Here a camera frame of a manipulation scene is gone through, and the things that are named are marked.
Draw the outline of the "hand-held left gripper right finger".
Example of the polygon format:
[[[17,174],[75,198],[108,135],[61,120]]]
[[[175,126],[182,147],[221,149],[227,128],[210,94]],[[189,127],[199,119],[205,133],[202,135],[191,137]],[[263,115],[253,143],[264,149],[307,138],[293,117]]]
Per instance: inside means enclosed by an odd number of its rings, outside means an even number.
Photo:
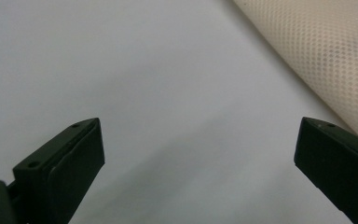
[[[353,224],[358,224],[358,136],[318,119],[301,120],[296,167]]]

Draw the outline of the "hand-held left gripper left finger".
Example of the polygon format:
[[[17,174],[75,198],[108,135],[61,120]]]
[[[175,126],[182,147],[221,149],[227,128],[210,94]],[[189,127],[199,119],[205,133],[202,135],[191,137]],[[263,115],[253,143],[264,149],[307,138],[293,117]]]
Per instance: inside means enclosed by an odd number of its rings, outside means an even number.
[[[29,224],[68,224],[104,165],[99,119],[75,123],[13,168]]]

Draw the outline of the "cream towel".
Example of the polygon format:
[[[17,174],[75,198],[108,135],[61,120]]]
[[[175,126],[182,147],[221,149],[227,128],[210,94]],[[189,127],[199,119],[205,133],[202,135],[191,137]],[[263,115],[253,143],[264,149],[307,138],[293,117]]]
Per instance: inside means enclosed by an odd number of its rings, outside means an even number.
[[[358,134],[358,0],[233,0]]]

